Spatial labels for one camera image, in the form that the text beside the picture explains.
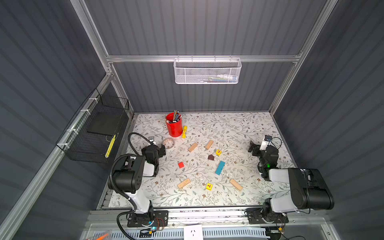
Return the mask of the natural wood block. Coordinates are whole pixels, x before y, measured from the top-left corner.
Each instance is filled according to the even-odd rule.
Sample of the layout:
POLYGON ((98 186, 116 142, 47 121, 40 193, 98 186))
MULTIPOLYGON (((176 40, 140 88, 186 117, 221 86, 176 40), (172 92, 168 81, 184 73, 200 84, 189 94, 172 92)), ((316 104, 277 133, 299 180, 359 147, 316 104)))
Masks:
POLYGON ((196 147, 198 146, 198 143, 193 143, 189 148, 188 148, 188 151, 191 153, 192 151, 194 151, 196 149, 196 147))
POLYGON ((184 181, 182 181, 181 183, 179 183, 177 186, 179 189, 182 189, 185 186, 187 186, 190 182, 191 182, 191 180, 189 178, 187 178, 184 181))
POLYGON ((237 182, 235 181, 234 179, 231 179, 230 180, 230 183, 238 190, 238 191, 242 191, 243 190, 243 187, 237 182))
POLYGON ((211 148, 211 146, 213 145, 214 141, 213 140, 209 140, 209 142, 206 144, 205 146, 205 149, 206 150, 209 150, 211 148))

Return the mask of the teal rectangular block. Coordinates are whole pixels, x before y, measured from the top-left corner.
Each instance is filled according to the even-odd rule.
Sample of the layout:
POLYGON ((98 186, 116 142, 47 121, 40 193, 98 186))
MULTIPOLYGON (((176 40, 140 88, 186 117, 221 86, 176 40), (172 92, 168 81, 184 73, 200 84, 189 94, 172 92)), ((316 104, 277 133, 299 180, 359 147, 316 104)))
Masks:
POLYGON ((220 161, 220 162, 219 162, 218 167, 217 167, 217 169, 216 169, 216 171, 215 171, 215 174, 216 174, 216 175, 218 175, 218 176, 221 175, 221 173, 222 173, 222 171, 223 171, 223 168, 224 168, 225 164, 226 164, 226 163, 223 162, 223 161, 220 161))

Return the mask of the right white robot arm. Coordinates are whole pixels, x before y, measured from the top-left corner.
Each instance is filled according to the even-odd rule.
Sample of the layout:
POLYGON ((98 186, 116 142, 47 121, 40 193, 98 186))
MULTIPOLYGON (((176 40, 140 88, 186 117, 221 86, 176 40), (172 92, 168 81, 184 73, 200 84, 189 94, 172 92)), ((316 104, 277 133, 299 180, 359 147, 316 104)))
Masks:
POLYGON ((299 169, 277 167, 279 149, 272 143, 273 138, 266 136, 260 145, 250 141, 248 152, 259 158, 258 171, 267 182, 288 184, 287 195, 268 198, 260 210, 263 220, 274 223, 291 212, 310 210, 331 210, 335 206, 334 197, 324 178, 317 169, 299 169))

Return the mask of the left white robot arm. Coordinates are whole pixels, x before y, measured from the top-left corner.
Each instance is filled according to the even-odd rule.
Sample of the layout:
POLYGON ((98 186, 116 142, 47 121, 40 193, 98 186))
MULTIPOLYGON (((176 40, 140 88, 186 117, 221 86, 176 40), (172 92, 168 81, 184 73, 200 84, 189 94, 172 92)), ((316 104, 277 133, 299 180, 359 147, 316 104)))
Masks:
POLYGON ((159 159, 165 155, 164 145, 149 145, 142 149, 141 155, 124 154, 114 161, 108 187, 129 201, 133 215, 147 219, 154 217, 153 204, 141 190, 141 185, 143 178, 158 175, 159 159))

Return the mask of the clear tape roll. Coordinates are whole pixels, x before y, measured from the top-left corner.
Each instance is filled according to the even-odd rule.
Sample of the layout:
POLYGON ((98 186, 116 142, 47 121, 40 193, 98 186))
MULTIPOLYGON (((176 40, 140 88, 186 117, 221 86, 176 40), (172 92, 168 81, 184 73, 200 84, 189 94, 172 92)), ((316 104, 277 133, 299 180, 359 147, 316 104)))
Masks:
POLYGON ((163 140, 162 145, 164 145, 166 149, 171 149, 175 146, 175 141, 172 138, 166 138, 163 140))

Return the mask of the red pen cup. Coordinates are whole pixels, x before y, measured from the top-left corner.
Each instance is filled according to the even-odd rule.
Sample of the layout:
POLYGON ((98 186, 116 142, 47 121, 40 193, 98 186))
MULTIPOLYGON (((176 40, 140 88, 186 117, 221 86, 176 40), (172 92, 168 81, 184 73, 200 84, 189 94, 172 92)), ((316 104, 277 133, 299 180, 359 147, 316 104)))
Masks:
POLYGON ((179 137, 183 133, 182 116, 178 112, 166 116, 166 125, 171 137, 179 137))

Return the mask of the yellow marker in basket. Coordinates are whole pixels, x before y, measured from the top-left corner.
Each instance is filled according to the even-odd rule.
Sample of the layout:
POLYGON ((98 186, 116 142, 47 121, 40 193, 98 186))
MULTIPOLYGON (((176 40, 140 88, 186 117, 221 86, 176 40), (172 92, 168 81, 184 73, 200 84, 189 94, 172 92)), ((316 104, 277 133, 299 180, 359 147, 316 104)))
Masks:
POLYGON ((114 143, 116 141, 116 135, 113 135, 113 137, 111 138, 111 140, 109 141, 109 146, 106 150, 106 153, 105 153, 105 158, 108 159, 111 152, 112 152, 112 149, 113 149, 113 146, 114 146, 114 143))

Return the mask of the yellow marker on table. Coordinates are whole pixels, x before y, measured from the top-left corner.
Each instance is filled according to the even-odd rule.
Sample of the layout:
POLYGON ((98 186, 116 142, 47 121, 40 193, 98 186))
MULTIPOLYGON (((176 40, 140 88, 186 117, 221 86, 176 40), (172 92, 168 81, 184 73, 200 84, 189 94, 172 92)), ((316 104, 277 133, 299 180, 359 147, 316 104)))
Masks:
POLYGON ((183 127, 183 133, 182 133, 182 138, 185 139, 186 138, 186 132, 187 132, 187 126, 184 126, 183 127))

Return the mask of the black foam pad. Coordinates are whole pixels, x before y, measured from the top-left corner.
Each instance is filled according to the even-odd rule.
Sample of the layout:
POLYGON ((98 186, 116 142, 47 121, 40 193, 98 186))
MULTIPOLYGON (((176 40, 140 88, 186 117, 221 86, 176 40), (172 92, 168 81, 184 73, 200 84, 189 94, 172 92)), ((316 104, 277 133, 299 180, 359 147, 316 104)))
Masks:
POLYGON ((112 137, 121 125, 121 121, 121 115, 97 113, 87 128, 87 132, 112 137))

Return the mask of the yellow cube red letter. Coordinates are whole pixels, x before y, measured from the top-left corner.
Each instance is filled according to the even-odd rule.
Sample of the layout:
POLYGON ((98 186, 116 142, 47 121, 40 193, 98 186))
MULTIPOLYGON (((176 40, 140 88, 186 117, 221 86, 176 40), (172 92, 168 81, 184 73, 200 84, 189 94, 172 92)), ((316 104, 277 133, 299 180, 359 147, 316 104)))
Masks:
POLYGON ((209 190, 209 191, 211 191, 212 188, 213 188, 213 185, 210 184, 210 183, 207 183, 207 185, 206 185, 206 189, 209 190))

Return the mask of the white power outlet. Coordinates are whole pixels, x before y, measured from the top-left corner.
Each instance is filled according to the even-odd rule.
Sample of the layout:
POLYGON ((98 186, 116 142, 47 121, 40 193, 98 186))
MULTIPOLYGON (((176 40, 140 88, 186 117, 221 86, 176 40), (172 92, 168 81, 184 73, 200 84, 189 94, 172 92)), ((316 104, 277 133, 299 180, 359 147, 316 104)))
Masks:
POLYGON ((202 225, 189 225, 184 227, 184 240, 203 240, 202 225))

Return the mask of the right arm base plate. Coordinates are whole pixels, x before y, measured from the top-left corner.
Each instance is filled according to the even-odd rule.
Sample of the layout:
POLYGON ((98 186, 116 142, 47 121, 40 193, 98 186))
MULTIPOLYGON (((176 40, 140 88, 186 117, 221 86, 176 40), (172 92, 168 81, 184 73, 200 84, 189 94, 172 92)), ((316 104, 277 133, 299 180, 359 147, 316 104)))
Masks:
POLYGON ((263 208, 248 208, 245 216, 250 224, 287 224, 288 216, 282 213, 264 211, 263 208))

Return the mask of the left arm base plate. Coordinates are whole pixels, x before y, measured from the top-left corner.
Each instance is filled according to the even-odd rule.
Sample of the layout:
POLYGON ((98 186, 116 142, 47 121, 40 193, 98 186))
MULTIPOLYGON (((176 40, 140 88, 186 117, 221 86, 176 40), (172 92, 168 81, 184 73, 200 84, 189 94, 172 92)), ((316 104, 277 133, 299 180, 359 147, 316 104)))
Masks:
POLYGON ((128 215, 128 228, 152 228, 152 227, 166 227, 168 225, 168 211, 149 211, 145 214, 129 214, 128 215))

